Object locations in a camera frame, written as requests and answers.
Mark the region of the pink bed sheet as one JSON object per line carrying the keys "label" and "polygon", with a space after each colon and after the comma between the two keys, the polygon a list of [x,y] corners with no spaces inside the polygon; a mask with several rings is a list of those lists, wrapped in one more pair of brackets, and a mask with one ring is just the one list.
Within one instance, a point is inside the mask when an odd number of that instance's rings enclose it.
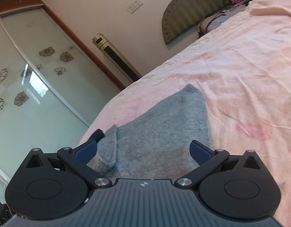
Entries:
{"label": "pink bed sheet", "polygon": [[213,145],[255,150],[280,186],[275,214],[291,226],[291,0],[254,0],[131,84],[82,137],[137,118],[187,84],[202,91]]}

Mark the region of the white wall socket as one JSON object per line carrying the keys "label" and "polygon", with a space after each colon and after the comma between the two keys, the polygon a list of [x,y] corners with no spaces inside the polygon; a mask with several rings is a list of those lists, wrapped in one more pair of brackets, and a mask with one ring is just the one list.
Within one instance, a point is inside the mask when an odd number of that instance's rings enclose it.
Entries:
{"label": "white wall socket", "polygon": [[133,3],[131,3],[129,6],[127,6],[126,10],[127,10],[127,12],[129,12],[129,14],[133,14],[142,5],[143,5],[143,2],[141,2],[140,0],[135,0]]}

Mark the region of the glass wardrobe sliding door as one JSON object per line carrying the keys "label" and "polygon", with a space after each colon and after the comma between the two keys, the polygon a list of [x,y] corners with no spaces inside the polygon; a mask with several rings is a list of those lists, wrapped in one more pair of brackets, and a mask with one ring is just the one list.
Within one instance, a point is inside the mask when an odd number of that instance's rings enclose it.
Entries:
{"label": "glass wardrobe sliding door", "polygon": [[0,169],[76,146],[119,88],[42,9],[0,16]]}

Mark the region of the olive green padded headboard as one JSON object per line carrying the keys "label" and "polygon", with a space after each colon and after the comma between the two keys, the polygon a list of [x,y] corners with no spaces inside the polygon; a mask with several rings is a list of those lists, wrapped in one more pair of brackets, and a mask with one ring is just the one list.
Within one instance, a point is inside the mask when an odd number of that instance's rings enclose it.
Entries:
{"label": "olive green padded headboard", "polygon": [[197,25],[201,19],[224,7],[225,0],[172,0],[163,13],[162,33],[167,45]]}

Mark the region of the brown wooden wardrobe frame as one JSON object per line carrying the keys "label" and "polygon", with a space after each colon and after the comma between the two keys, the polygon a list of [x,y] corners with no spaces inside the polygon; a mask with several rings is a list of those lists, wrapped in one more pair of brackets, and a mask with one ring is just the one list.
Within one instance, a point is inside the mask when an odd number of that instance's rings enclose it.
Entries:
{"label": "brown wooden wardrobe frame", "polygon": [[51,19],[66,33],[70,39],[77,44],[83,53],[97,66],[120,90],[125,89],[125,85],[105,66],[105,64],[71,31],[71,29],[45,4],[42,0],[0,0],[0,15],[11,10],[18,10],[27,7],[40,6],[45,10]]}

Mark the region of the grey and navy knit sweater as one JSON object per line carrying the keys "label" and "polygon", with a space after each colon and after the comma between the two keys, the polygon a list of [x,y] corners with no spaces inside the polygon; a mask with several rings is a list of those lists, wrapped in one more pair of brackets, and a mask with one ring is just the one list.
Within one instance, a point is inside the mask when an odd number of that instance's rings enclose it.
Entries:
{"label": "grey and navy knit sweater", "polygon": [[111,181],[176,180],[198,166],[192,140],[213,147],[205,99],[188,84],[135,120],[109,128],[88,166]]}

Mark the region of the gold tower fan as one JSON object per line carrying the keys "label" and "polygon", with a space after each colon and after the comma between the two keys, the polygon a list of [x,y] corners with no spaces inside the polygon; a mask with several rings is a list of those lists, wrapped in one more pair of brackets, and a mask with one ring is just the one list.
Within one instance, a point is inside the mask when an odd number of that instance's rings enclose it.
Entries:
{"label": "gold tower fan", "polygon": [[131,82],[136,82],[142,75],[120,53],[120,51],[101,33],[92,39],[93,44],[118,68],[118,70]]}

